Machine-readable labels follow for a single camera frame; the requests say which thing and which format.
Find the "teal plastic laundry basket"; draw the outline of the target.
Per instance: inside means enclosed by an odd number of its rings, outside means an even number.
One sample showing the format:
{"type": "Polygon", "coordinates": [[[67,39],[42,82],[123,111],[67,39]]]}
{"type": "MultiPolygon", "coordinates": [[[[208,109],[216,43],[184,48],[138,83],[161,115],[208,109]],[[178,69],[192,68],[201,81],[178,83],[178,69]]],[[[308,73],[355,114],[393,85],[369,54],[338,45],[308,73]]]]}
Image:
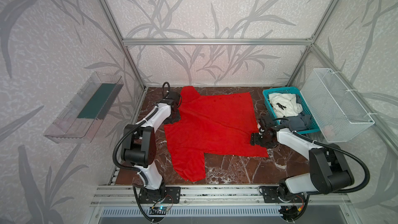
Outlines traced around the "teal plastic laundry basket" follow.
{"type": "Polygon", "coordinates": [[[276,124],[285,124],[299,134],[320,131],[315,119],[296,87],[282,87],[263,91],[265,106],[276,124]]]}

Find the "red t shirt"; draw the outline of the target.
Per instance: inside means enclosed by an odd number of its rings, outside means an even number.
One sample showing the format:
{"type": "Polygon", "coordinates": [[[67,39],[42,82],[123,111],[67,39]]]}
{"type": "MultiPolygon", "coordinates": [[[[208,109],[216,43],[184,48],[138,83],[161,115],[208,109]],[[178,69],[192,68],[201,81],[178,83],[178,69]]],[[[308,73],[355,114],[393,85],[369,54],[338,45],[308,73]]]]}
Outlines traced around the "red t shirt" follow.
{"type": "Polygon", "coordinates": [[[205,179],[205,154],[268,157],[250,144],[258,124],[250,93],[200,95],[193,86],[181,90],[180,120],[165,124],[174,170],[184,180],[205,179]]]}

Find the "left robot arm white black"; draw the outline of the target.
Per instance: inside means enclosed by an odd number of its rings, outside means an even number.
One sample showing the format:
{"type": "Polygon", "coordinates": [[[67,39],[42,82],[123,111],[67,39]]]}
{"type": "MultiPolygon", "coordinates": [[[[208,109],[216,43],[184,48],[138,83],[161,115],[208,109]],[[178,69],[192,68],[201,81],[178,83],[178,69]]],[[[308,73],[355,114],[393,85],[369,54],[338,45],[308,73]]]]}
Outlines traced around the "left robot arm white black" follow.
{"type": "Polygon", "coordinates": [[[164,186],[154,159],[157,152],[155,133],[162,124],[180,120],[181,96],[168,90],[153,110],[136,124],[126,125],[123,136],[113,151],[113,162],[119,169],[137,172],[148,191],[160,191],[164,186]]]}

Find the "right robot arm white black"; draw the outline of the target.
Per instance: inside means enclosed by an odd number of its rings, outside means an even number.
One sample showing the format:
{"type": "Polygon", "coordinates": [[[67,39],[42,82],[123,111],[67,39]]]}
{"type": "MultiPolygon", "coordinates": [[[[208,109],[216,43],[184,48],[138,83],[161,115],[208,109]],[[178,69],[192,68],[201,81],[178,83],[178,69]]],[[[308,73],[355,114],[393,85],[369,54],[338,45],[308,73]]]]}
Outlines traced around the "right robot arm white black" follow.
{"type": "Polygon", "coordinates": [[[300,193],[330,194],[354,184],[354,177],[345,155],[336,145],[318,145],[309,138],[277,125],[269,115],[258,120],[258,132],[251,135],[250,144],[274,148],[282,144],[301,154],[309,162],[309,172],[283,179],[278,186],[280,197],[300,193]]]}

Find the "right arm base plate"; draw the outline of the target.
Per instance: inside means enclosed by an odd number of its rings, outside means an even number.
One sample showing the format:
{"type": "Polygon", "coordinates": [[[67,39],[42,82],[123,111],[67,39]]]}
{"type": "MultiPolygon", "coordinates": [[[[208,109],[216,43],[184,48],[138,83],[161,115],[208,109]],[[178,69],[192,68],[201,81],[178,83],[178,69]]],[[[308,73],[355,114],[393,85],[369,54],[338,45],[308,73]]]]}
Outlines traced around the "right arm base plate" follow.
{"type": "Polygon", "coordinates": [[[265,203],[304,203],[303,193],[293,194],[284,186],[260,186],[260,195],[265,203]]]}

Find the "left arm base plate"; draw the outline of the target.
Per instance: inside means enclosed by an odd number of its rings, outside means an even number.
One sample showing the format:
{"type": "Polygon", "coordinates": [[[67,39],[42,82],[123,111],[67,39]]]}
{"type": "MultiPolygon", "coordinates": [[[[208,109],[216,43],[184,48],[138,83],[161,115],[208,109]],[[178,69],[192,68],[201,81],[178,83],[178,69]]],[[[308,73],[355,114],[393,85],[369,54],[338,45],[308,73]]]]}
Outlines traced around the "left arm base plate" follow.
{"type": "Polygon", "coordinates": [[[157,190],[142,188],[138,194],[141,204],[154,203],[179,203],[181,195],[180,187],[161,187],[157,190]]]}

